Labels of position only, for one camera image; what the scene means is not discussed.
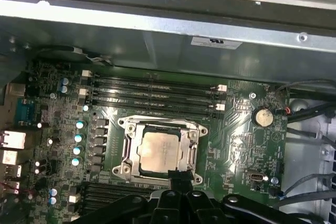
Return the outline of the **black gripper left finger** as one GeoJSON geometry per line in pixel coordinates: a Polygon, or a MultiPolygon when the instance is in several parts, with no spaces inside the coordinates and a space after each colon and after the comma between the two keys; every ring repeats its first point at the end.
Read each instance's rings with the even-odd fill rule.
{"type": "Polygon", "coordinates": [[[179,223],[183,196],[190,191],[190,172],[168,171],[169,189],[150,200],[128,195],[83,217],[84,223],[179,223]]]}

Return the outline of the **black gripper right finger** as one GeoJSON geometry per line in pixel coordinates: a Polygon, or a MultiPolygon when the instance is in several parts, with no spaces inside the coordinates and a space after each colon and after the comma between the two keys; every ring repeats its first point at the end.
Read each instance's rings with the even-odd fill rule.
{"type": "Polygon", "coordinates": [[[195,177],[190,170],[180,172],[181,192],[190,209],[190,223],[316,223],[309,214],[286,214],[243,197],[227,195],[218,201],[195,190],[195,177]]]}

